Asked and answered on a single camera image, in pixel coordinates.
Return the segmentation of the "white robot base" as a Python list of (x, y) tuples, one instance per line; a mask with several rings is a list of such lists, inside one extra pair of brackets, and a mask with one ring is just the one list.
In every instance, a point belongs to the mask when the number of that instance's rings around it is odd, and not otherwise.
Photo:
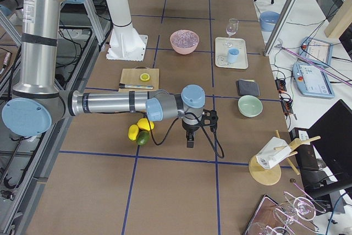
[(133, 27), (128, 0), (106, 2), (113, 24), (107, 59), (143, 61), (148, 36), (138, 34)]

